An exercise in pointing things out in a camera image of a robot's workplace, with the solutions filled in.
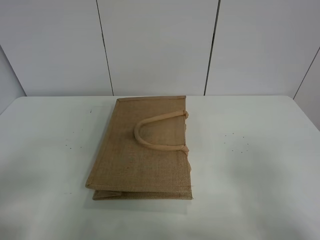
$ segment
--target white table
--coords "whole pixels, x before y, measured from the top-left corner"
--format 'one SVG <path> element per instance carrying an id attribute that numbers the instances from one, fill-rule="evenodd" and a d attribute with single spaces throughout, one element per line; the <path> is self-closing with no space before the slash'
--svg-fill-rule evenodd
<path id="1" fill-rule="evenodd" d="M 116 98 L 21 97 L 0 115 L 0 239 L 320 239 L 320 132 L 292 99 L 188 96 L 194 199 L 93 201 Z"/>

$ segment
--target burlap bag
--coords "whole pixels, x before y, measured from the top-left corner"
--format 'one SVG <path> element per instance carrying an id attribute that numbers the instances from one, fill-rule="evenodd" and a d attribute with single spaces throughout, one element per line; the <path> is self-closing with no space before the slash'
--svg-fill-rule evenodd
<path id="1" fill-rule="evenodd" d="M 85 186 L 93 199 L 192 199 L 186 97 L 116 101 Z"/>

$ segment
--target rope handle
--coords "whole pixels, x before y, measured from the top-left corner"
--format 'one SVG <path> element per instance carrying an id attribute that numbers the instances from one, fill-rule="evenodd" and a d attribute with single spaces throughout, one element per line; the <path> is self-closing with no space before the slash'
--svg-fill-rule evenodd
<path id="1" fill-rule="evenodd" d="M 189 116 L 189 114 L 187 113 L 186 110 L 181 110 L 181 111 L 174 111 L 174 112 L 170 112 L 170 113 L 165 113 L 162 115 L 158 115 L 158 116 L 154 116 L 154 117 L 150 117 L 150 118 L 146 118 L 144 120 L 141 120 L 134 127 L 134 137 L 138 141 L 138 143 L 140 143 L 141 145 L 143 145 L 149 149 L 154 149 L 154 150 L 159 150 L 159 151 L 182 151 L 186 155 L 188 155 L 189 149 L 187 148 L 186 145 L 172 146 L 172 145 L 151 144 L 151 143 L 143 140 L 139 135 L 140 128 L 145 124 L 156 122 L 156 121 L 163 120 L 163 119 L 170 119 L 170 118 L 174 118 L 174 117 L 178 117 L 178 116 L 183 116 L 183 115 L 185 116 L 185 118 L 188 118 L 188 116 Z"/>

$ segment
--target jute bag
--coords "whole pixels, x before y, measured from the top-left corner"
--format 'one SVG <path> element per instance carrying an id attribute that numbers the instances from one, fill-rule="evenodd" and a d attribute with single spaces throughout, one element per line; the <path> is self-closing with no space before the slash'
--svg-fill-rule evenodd
<path id="1" fill-rule="evenodd" d="M 85 186 L 93 199 L 192 199 L 186 96 L 116 101 Z"/>

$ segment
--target folded bag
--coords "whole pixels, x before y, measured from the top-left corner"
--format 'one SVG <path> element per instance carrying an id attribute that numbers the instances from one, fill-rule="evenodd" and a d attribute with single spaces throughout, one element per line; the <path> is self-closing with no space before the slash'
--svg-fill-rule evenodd
<path id="1" fill-rule="evenodd" d="M 186 96 L 116 101 L 85 186 L 94 200 L 192 199 Z"/>

